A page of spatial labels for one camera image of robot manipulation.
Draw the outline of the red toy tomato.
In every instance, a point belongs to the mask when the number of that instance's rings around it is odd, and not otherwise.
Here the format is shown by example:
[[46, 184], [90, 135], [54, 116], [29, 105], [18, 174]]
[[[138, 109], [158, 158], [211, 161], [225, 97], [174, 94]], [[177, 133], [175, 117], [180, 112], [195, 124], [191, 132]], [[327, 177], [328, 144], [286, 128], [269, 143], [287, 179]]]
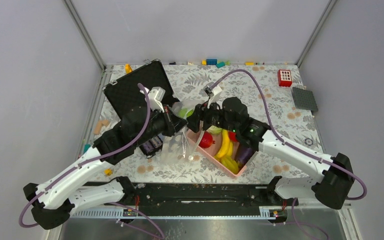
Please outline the red toy tomato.
[[229, 137], [231, 142], [234, 142], [234, 143], [238, 142], [237, 137], [236, 137], [236, 133], [234, 131], [229, 131], [228, 137]]

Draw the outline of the green toy apple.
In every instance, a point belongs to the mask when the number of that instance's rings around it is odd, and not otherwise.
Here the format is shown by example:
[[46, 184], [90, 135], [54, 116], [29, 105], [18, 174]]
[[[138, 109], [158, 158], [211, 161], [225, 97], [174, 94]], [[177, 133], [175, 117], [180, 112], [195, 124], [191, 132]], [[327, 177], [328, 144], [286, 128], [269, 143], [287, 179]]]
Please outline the green toy apple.
[[188, 118], [189, 116], [191, 116], [193, 113], [194, 113], [194, 110], [193, 110], [193, 109], [189, 109], [189, 108], [181, 108], [177, 115], [178, 115], [179, 117], [182, 117], [183, 119], [186, 119], [186, 118]]

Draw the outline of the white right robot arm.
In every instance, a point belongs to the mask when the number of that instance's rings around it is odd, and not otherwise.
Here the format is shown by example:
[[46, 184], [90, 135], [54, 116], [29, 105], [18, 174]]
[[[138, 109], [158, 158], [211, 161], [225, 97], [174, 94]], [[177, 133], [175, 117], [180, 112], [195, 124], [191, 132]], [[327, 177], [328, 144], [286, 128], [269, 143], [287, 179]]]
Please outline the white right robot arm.
[[187, 117], [187, 127], [198, 133], [215, 126], [235, 133], [244, 147], [287, 161], [305, 172], [304, 178], [275, 177], [269, 183], [267, 201], [273, 206], [286, 199], [316, 199], [323, 205], [340, 210], [348, 198], [355, 180], [348, 156], [338, 153], [331, 156], [313, 151], [279, 135], [267, 123], [250, 117], [248, 108], [237, 97], [226, 98], [221, 105], [214, 102], [215, 93], [206, 89], [210, 99], [197, 104]]

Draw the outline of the yellow toy banana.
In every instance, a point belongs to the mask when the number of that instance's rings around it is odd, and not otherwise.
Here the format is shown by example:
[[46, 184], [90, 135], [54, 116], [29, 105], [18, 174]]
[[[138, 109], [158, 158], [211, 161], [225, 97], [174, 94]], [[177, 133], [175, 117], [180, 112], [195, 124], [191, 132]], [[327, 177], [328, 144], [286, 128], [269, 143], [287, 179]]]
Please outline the yellow toy banana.
[[226, 129], [223, 129], [221, 131], [221, 146], [218, 150], [218, 152], [215, 154], [216, 159], [220, 159], [227, 155], [229, 152], [230, 146], [231, 146], [231, 140], [229, 138], [229, 131]]

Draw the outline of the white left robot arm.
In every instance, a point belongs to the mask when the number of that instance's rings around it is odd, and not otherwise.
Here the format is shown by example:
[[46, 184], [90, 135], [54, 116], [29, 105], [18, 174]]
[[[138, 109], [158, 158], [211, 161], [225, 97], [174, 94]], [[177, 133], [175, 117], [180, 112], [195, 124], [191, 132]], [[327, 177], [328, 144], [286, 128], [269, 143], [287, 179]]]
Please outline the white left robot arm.
[[162, 102], [162, 87], [147, 89], [141, 83], [137, 86], [145, 97], [145, 107], [131, 109], [63, 172], [44, 183], [28, 183], [23, 188], [28, 204], [19, 216], [20, 226], [50, 230], [77, 212], [112, 202], [124, 206], [134, 202], [135, 188], [128, 177], [115, 177], [88, 189], [81, 187], [97, 173], [133, 155], [145, 142], [159, 135], [171, 137], [186, 126], [187, 121]]

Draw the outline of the clear zip top bag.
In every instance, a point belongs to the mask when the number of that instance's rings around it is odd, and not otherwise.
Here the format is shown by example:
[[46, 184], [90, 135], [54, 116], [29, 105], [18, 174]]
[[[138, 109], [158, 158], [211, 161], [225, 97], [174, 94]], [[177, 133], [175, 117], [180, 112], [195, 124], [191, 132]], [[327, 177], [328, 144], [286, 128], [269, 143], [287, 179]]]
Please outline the clear zip top bag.
[[[193, 109], [196, 105], [204, 103], [204, 100], [186, 99], [176, 102], [171, 107], [171, 110], [178, 116], [180, 109]], [[189, 156], [192, 154], [193, 145], [187, 140], [188, 127], [185, 126], [174, 136], [164, 136], [162, 138], [163, 145], [160, 155], [160, 162], [163, 165], [177, 165], [189, 161]]]

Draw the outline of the purple toy eggplant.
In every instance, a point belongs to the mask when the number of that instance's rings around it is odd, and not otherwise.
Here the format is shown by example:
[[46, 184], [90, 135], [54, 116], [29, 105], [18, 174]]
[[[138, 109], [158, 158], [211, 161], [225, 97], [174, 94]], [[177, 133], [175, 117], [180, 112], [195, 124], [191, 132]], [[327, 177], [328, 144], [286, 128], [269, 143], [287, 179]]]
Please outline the purple toy eggplant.
[[235, 160], [240, 165], [244, 166], [251, 159], [254, 153], [255, 151], [252, 148], [239, 145], [235, 154]]

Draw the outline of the red toy pomegranate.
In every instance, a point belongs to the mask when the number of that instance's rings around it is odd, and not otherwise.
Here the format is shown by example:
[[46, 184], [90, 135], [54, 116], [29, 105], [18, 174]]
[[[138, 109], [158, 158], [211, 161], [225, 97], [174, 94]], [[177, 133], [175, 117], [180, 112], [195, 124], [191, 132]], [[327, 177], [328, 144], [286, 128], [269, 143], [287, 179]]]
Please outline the red toy pomegranate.
[[213, 136], [209, 132], [205, 131], [198, 145], [203, 149], [207, 149], [213, 144], [215, 144]]

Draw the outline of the yellow toy star fruit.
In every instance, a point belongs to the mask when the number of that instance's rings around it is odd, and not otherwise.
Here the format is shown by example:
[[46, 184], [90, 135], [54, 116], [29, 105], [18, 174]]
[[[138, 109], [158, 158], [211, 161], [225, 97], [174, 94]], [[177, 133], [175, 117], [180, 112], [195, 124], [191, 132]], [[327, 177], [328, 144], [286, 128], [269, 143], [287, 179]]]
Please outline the yellow toy star fruit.
[[238, 174], [239, 173], [239, 165], [238, 163], [232, 159], [230, 156], [225, 155], [220, 159], [221, 164], [226, 167], [230, 172], [233, 174]]

